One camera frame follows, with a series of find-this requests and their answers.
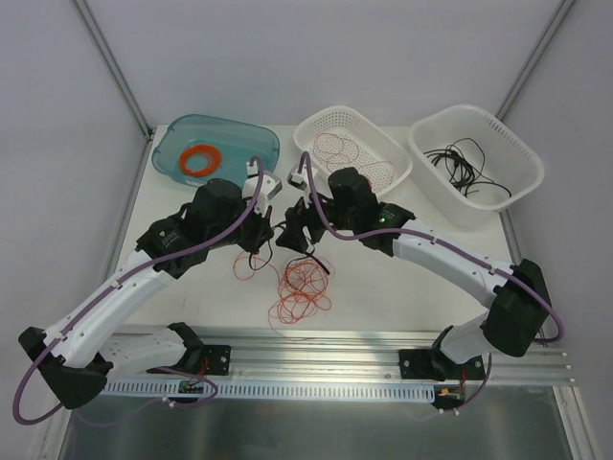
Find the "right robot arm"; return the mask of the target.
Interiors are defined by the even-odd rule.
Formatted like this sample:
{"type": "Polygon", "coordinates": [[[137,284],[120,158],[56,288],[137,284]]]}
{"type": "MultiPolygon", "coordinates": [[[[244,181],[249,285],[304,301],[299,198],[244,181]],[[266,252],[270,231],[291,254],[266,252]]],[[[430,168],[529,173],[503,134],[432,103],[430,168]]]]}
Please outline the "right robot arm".
{"type": "Polygon", "coordinates": [[[314,172],[306,166],[292,171],[287,182],[304,194],[285,212],[279,247],[303,253],[325,233],[358,241],[435,273],[486,309],[463,325],[445,328],[429,348],[410,353],[404,372],[409,378],[455,379],[474,358],[491,352],[522,357],[537,341],[551,310],[538,264],[506,264],[438,238],[409,210],[378,200],[355,168],[329,177],[331,197],[314,190],[314,172]]]}

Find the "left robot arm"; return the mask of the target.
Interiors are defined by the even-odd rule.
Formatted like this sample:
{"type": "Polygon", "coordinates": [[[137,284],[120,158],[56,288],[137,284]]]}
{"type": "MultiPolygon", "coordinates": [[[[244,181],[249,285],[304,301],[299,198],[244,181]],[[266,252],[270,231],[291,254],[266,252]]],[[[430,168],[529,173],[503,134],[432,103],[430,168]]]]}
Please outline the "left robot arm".
{"type": "Polygon", "coordinates": [[[269,173],[251,176],[243,186],[210,180],[178,212],[153,222],[125,264],[69,315],[47,329],[26,329],[18,341],[60,406],[82,407],[109,382],[133,374],[203,370],[206,347],[183,322],[126,341],[112,336],[210,251],[237,245],[257,252],[274,235],[270,201],[281,188],[269,173]]]}

